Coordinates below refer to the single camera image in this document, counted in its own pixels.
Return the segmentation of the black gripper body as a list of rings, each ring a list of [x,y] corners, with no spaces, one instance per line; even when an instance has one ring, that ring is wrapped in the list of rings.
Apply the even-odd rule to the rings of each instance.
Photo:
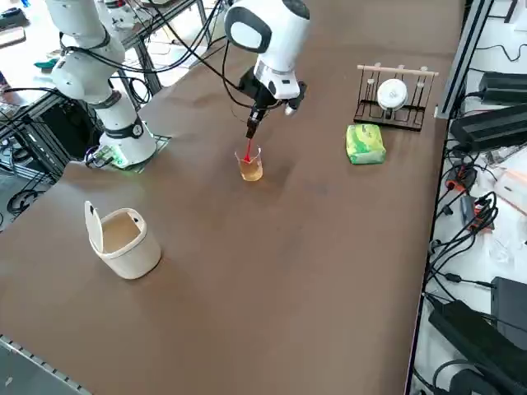
[[[240,91],[254,100],[253,109],[275,109],[282,105],[286,109],[298,109],[305,97],[307,85],[303,81],[299,81],[298,86],[300,93],[297,97],[275,99],[272,92],[256,78],[253,67],[240,78]]]

